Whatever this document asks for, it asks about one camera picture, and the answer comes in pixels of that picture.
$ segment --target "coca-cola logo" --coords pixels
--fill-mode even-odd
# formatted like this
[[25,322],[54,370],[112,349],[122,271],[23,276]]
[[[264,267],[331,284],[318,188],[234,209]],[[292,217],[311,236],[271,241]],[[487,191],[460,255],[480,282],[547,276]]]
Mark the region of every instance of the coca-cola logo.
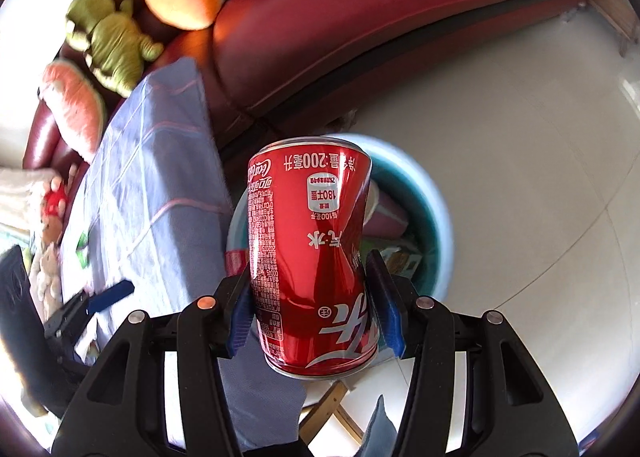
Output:
[[259,163],[254,163],[249,167],[247,171],[247,182],[251,182],[255,176],[264,177],[269,173],[269,169],[271,168],[271,160],[260,161]]

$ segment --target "calorie label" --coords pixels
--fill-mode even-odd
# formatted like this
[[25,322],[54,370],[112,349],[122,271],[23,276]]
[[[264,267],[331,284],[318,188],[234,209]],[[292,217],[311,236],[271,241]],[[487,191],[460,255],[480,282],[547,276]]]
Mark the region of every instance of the calorie label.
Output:
[[273,321],[265,335],[282,340],[282,322],[280,321],[280,287],[278,284],[278,266],[275,255],[275,230],[273,226],[273,192],[269,189],[249,192],[248,219],[251,238],[257,239],[258,260],[252,264],[252,288],[255,307],[262,309]]

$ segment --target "can top rim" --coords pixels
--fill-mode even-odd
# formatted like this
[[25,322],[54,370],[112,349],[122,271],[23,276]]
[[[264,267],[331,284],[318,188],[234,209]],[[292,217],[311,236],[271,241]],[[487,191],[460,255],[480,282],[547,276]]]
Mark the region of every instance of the can top rim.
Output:
[[272,150],[278,150],[279,148],[291,147],[292,145],[335,145],[336,147],[348,147],[351,148],[351,150],[356,150],[361,154],[364,154],[365,156],[367,155],[367,153],[358,145],[348,142],[347,140],[331,138],[329,136],[302,136],[300,138],[289,138],[287,140],[280,140],[266,145],[254,154],[252,159],[260,154],[264,154]]

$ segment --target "red coca-cola can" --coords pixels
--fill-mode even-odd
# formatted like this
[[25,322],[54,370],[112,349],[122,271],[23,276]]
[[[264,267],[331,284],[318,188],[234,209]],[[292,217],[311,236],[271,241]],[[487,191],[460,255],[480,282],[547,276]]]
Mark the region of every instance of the red coca-cola can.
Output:
[[370,171],[367,154],[334,138],[284,140],[249,162],[252,291],[279,373],[342,377],[378,351],[359,251]]

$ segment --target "white label on can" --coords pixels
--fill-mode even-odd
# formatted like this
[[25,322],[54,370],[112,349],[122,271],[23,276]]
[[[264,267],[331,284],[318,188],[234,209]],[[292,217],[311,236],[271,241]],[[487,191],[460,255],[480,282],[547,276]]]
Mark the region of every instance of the white label on can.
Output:
[[327,172],[311,174],[306,178],[306,201],[312,212],[335,212],[338,201],[338,177]]

